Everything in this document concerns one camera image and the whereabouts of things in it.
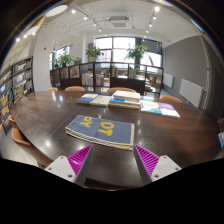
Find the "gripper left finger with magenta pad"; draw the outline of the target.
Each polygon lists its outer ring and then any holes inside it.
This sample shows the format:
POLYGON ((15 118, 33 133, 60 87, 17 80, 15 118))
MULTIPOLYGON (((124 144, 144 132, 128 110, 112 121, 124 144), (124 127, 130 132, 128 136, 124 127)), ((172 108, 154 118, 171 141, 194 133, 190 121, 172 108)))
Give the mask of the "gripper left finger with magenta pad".
POLYGON ((76 185, 83 186, 90 165, 91 148, 92 146, 89 145, 68 157, 59 156, 45 170, 76 185))

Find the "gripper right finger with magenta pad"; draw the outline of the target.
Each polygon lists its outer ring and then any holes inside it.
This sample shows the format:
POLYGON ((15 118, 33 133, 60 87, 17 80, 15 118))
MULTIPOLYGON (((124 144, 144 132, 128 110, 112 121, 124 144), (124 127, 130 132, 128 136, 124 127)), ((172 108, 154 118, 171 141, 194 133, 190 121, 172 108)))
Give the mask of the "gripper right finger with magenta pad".
POLYGON ((149 184, 181 170, 167 155, 158 156, 138 145, 134 148, 134 157, 143 184, 149 184))

